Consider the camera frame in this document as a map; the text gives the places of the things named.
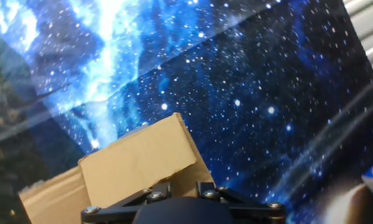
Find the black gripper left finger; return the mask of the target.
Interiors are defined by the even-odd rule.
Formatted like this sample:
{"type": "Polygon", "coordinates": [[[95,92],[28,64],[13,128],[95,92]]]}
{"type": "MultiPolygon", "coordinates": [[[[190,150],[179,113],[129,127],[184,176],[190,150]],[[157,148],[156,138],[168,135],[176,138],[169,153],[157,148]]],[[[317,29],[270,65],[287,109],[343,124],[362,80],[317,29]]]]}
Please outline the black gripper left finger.
{"type": "Polygon", "coordinates": [[[81,223],[132,223],[145,205],[172,197],[172,183],[165,182],[140,190],[106,208],[90,206],[81,211],[81,223]]]}

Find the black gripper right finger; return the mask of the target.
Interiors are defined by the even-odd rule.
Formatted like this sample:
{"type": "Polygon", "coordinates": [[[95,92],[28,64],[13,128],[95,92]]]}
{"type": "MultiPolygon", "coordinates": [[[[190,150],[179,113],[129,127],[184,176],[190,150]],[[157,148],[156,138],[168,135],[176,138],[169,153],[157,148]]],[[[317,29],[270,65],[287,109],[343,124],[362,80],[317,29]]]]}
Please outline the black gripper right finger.
{"type": "Polygon", "coordinates": [[[213,182],[197,182],[198,198],[224,205],[238,223],[285,224],[285,205],[280,202],[257,202],[228,187],[213,182]]]}

